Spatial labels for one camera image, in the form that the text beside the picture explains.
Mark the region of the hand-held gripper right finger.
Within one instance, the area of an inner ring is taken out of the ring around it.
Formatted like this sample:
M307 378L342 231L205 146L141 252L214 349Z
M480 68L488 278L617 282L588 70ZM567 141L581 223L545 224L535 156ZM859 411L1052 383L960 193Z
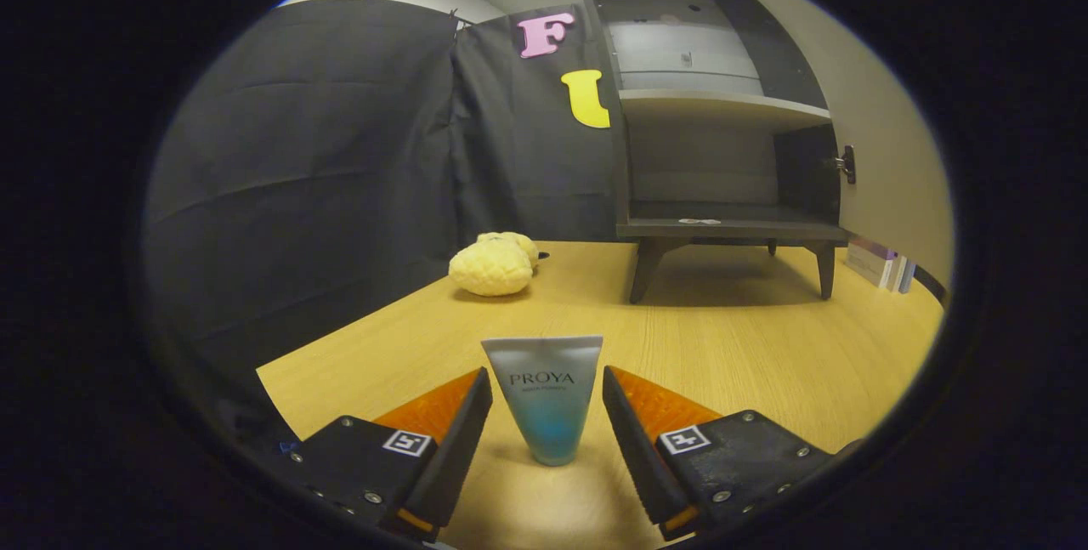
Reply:
M858 449L823 451L758 411L722 414L617 366L603 407L650 523L664 539L733 535Z

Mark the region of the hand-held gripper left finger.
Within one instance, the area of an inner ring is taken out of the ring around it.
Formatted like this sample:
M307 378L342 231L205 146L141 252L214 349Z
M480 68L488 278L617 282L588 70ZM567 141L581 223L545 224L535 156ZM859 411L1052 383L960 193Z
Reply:
M280 449L280 480L353 523L433 542L452 521L492 403L479 367L373 421L341 415Z

